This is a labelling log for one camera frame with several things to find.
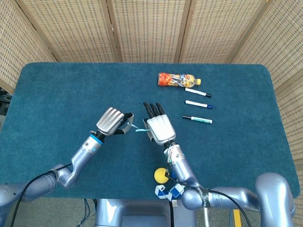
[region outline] cable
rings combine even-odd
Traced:
[[[94,202],[94,204],[95,204],[95,210],[96,210],[96,212],[97,212],[98,201],[97,201],[97,199],[93,199],[93,202]]]
[[[90,208],[89,208],[89,203],[87,202],[87,199],[84,199],[84,208],[85,208],[85,213],[84,213],[84,218],[80,221],[80,223],[76,227],[82,227],[82,224],[87,220],[87,218],[90,216]]]
[[[174,178],[172,178],[170,175],[165,175],[168,179],[172,180],[173,182],[175,183],[178,183],[180,185],[183,185],[185,187],[188,187],[188,188],[192,188],[192,189],[197,189],[197,187],[193,187],[193,186],[190,186],[190,185],[187,185],[187,184],[184,184],[184,183],[181,183],[179,181],[176,181]]]
[[[225,193],[222,193],[222,192],[218,192],[218,191],[214,191],[214,190],[211,190],[209,189],[208,190],[209,192],[213,192],[213,193],[217,193],[217,194],[220,194],[220,195],[223,195],[225,196],[226,198],[230,199],[234,204],[236,204],[236,206],[239,208],[239,210],[242,212],[243,216],[245,217],[246,221],[247,221],[247,224],[249,227],[252,227],[251,226],[251,223],[250,223],[250,220],[248,219],[245,211],[243,210],[243,208],[232,198],[230,197],[229,195],[225,194]]]
[[[171,201],[169,201],[169,210],[170,210],[170,227],[174,227],[175,226],[174,207],[172,206]]]
[[[167,168],[166,168],[165,176],[166,176],[167,178],[169,178],[170,180],[172,180],[172,181],[174,181],[174,182],[176,182],[176,183],[178,183],[178,184],[180,184],[180,185],[183,185],[183,186],[185,186],[185,187],[192,188],[192,189],[195,189],[195,190],[197,189],[197,187],[193,187],[193,186],[190,186],[190,185],[187,185],[187,184],[178,182],[178,181],[176,181],[175,179],[173,179],[173,178],[169,175],[169,169],[167,169]],[[248,217],[247,217],[245,211],[243,210],[243,208],[242,208],[242,207],[241,207],[241,206],[240,206],[232,197],[230,197],[229,195],[227,195],[227,194],[225,194],[225,193],[218,192],[218,191],[214,191],[214,190],[211,190],[211,189],[209,189],[208,191],[209,191],[209,192],[213,192],[213,193],[217,193],[217,194],[220,194],[220,195],[223,195],[223,196],[225,196],[226,198],[230,199],[230,200],[239,208],[239,210],[242,212],[243,216],[245,217],[245,219],[246,219],[246,221],[247,221],[248,226],[249,226],[249,227],[252,227],[252,226],[251,226],[251,223],[250,223],[250,220],[248,219]]]
[[[60,169],[64,169],[64,168],[66,168],[66,167],[68,167],[68,166],[70,166],[70,165],[71,165],[71,163],[68,164],[68,165],[62,166],[62,167],[60,167],[60,168],[58,168],[58,169],[56,169],[56,170],[59,171]],[[27,183],[27,185],[24,187],[24,189],[23,189],[23,191],[21,192],[20,197],[19,197],[19,199],[18,199],[18,201],[17,201],[17,204],[16,204],[16,207],[15,207],[15,211],[14,211],[14,214],[13,214],[13,218],[12,218],[10,227],[13,227],[13,226],[14,226],[14,222],[15,222],[15,219],[16,219],[16,215],[17,215],[17,211],[18,211],[19,204],[21,203],[22,197],[24,196],[25,191],[27,190],[27,188],[31,185],[32,182],[34,182],[35,180],[37,180],[37,179],[40,178],[41,176],[45,176],[45,175],[48,175],[48,174],[51,174],[51,173],[53,173],[53,170],[47,171],[47,172],[44,173],[44,174],[40,174],[39,176],[36,176],[34,179],[32,179],[30,182]]]
[[[174,146],[175,146],[175,142],[172,142],[170,145],[169,145],[169,148],[167,149],[167,163],[169,164],[170,163],[170,158],[171,158],[171,154],[172,154],[172,150],[174,149]]]

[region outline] yellow ball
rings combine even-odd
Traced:
[[[155,174],[153,175],[156,182],[158,183],[166,183],[169,179],[165,176],[165,168],[159,168],[155,171]]]

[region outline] robotic arm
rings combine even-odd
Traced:
[[[133,122],[132,113],[122,113],[112,107],[108,108],[97,123],[97,131],[91,131],[78,151],[71,158],[72,170],[59,164],[49,174],[39,177],[23,190],[27,183],[0,184],[0,227],[3,227],[12,204],[22,197],[22,201],[32,201],[52,192],[58,183],[69,189],[77,182],[81,171],[104,143],[106,136],[125,134],[130,128],[127,125],[118,129],[126,121]]]
[[[150,107],[147,103],[143,104],[150,117],[143,120],[145,127],[150,129],[148,136],[152,141],[164,146],[164,155],[177,180],[190,187],[181,197],[187,209],[207,207],[237,209],[235,203],[223,195],[226,194],[242,208],[260,212],[262,227],[294,226],[292,223],[292,216],[295,213],[294,199],[284,177],[276,173],[260,175],[255,181],[257,195],[246,188],[217,187],[211,190],[203,188],[180,146],[175,143],[175,130],[161,105],[156,103],[157,110],[153,104],[150,104]]]

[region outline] plastic bottle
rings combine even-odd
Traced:
[[[194,85],[200,84],[201,79],[196,79],[193,75],[190,74],[169,74],[165,72],[159,73],[159,86],[193,87]]]

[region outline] whiteboard marker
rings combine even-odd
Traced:
[[[205,118],[201,118],[201,117],[191,117],[191,116],[184,116],[184,115],[182,117],[185,119],[196,121],[196,122],[204,122],[204,123],[208,123],[208,124],[213,123],[213,120],[209,120],[209,119],[205,119]]]
[[[208,109],[213,109],[212,105],[208,105],[208,104],[204,104],[204,103],[196,103],[196,102],[188,101],[188,100],[185,100],[185,104],[197,105],[197,106],[200,106],[200,107],[204,107],[204,108],[208,108]]]
[[[195,93],[195,94],[201,95],[201,96],[205,96],[205,97],[208,97],[208,98],[212,97],[211,94],[208,94],[208,93],[205,93],[205,92],[202,92],[202,91],[197,91],[197,90],[190,89],[190,88],[184,88],[184,90],[188,91],[188,92],[191,92],[191,93]]]

